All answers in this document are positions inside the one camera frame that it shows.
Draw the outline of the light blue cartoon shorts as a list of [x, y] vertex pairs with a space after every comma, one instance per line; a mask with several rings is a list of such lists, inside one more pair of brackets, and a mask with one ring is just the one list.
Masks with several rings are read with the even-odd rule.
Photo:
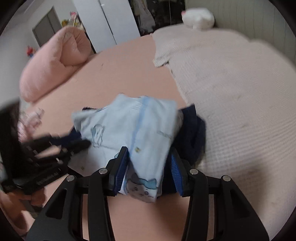
[[103, 108], [73, 113], [75, 130], [91, 145], [73, 156], [69, 166], [89, 176], [127, 147], [130, 163], [119, 192], [143, 202], [155, 202], [162, 193], [164, 167], [178, 117], [173, 100], [124, 94]]

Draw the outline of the pink patterned garment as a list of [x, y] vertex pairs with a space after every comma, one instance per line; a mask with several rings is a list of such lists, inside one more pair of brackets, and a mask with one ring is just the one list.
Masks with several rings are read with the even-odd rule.
[[41, 125], [44, 110], [38, 108], [29, 113], [22, 113], [18, 120], [18, 140], [27, 142], [33, 138], [34, 132]]

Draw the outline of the pink rolled duvet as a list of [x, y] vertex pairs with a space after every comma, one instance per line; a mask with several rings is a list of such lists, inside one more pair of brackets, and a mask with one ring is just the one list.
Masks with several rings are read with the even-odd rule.
[[91, 44], [83, 30], [60, 29], [28, 61], [20, 77], [20, 95], [36, 102], [67, 81], [91, 55]]

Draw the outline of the navy striped folded garment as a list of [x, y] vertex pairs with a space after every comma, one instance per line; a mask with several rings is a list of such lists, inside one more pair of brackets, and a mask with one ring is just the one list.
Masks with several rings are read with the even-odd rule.
[[206, 145], [206, 123], [192, 104], [181, 109], [183, 124], [171, 146], [182, 160], [193, 166], [202, 156]]

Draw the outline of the red blue plush doll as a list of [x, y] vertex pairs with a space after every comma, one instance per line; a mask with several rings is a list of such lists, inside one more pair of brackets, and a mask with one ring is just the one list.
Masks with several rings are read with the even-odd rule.
[[32, 58], [34, 56], [34, 53], [36, 52], [35, 48], [31, 46], [27, 46], [27, 56]]

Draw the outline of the grey door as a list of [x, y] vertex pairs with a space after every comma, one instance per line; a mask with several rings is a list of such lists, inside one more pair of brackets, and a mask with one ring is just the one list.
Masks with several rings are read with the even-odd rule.
[[54, 7], [32, 29], [34, 37], [42, 47], [62, 28]]

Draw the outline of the beige bed blanket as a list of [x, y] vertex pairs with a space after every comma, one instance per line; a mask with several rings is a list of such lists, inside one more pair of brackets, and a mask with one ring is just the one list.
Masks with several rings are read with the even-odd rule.
[[229, 175], [270, 238], [295, 208], [295, 67], [269, 44], [231, 30], [174, 25], [155, 31], [167, 66], [206, 122], [200, 169]]

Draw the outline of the white wardrobe door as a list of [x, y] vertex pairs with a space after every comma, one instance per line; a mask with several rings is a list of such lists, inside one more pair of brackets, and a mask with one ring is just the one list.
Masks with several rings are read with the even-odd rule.
[[128, 0], [73, 3], [96, 53], [140, 36]]

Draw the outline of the dark glass wardrobe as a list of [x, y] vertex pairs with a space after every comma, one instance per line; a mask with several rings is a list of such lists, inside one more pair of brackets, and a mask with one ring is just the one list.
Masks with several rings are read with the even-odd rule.
[[183, 22], [184, 0], [132, 0], [129, 4], [141, 36]]

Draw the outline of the white plush pillow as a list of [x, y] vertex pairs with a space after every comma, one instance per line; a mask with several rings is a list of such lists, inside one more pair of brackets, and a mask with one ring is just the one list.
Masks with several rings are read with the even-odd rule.
[[208, 30], [214, 27], [214, 15], [207, 8], [191, 8], [181, 13], [185, 26], [191, 29]]

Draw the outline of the grey padded headboard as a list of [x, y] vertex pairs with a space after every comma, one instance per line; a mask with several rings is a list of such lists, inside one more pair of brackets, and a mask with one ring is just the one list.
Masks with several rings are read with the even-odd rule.
[[265, 40], [295, 63], [295, 21], [276, 1], [185, 1], [185, 5], [207, 8], [217, 28]]

